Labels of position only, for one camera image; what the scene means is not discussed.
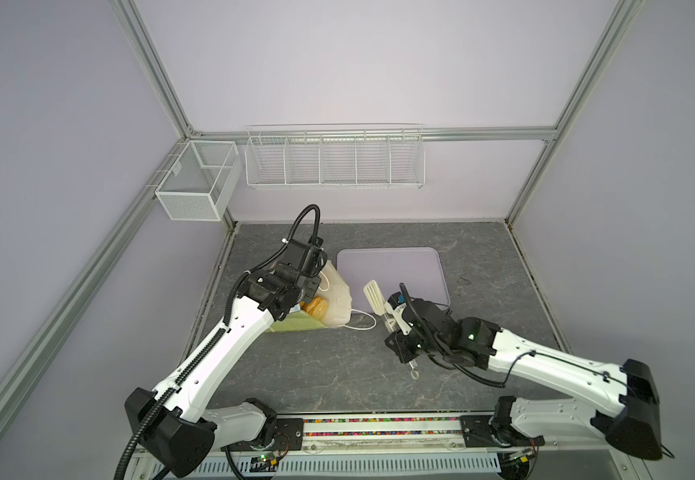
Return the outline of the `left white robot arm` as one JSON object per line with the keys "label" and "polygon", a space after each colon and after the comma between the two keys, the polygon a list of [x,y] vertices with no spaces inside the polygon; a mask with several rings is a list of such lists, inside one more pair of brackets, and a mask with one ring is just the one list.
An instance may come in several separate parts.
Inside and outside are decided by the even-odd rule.
{"label": "left white robot arm", "polygon": [[124,408],[132,436],[114,478],[125,478],[137,447],[161,463],[158,478],[169,473],[183,478],[215,447],[268,447],[275,442],[277,414],[256,399],[223,408],[215,419],[204,414],[249,346],[273,323],[285,320],[292,308],[313,300],[327,260],[319,224],[313,222],[305,242],[288,232],[277,252],[245,270],[230,288],[222,319],[207,338],[155,388],[137,388],[128,396]]}

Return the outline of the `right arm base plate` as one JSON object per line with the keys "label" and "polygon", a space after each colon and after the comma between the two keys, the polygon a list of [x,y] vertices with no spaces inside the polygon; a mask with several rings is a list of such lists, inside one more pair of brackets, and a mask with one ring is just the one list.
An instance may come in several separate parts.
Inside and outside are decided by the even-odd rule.
{"label": "right arm base plate", "polygon": [[468,448],[545,446],[543,436],[526,436],[513,427],[508,417],[494,420],[493,416],[489,415],[463,415],[459,418],[459,422],[461,422],[465,446]]}

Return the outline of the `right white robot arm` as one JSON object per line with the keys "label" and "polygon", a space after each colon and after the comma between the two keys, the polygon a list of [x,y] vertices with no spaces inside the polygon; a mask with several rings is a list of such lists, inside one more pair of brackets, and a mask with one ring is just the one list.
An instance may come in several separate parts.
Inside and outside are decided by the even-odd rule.
{"label": "right white robot arm", "polygon": [[405,288],[389,298],[373,290],[375,284],[369,283],[365,296],[385,318],[385,344],[402,364],[415,367],[417,357],[425,356],[483,386],[503,389],[518,377],[565,396],[539,403],[503,396],[473,439],[513,447],[539,445],[547,435],[578,435],[605,440],[642,460],[673,457],[661,439],[661,400],[647,364],[580,358],[531,342],[495,322],[455,319],[449,308],[410,296]]}

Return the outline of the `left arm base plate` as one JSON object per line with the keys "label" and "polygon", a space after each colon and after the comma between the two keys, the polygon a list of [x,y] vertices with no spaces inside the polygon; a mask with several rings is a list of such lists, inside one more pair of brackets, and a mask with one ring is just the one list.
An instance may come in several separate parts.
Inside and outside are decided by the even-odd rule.
{"label": "left arm base plate", "polygon": [[248,442],[245,449],[247,451],[299,451],[302,449],[303,440],[303,418],[278,418],[271,426],[263,428],[259,438]]}

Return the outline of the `green paper gift bag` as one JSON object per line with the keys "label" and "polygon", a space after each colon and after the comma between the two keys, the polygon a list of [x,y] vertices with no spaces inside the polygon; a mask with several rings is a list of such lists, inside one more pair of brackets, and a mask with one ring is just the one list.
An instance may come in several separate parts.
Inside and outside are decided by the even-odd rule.
{"label": "green paper gift bag", "polygon": [[319,272],[320,285],[313,300],[300,302],[283,321],[274,322],[268,333],[290,333],[321,329],[369,331],[377,327],[377,318],[353,308],[351,288],[330,260]]}

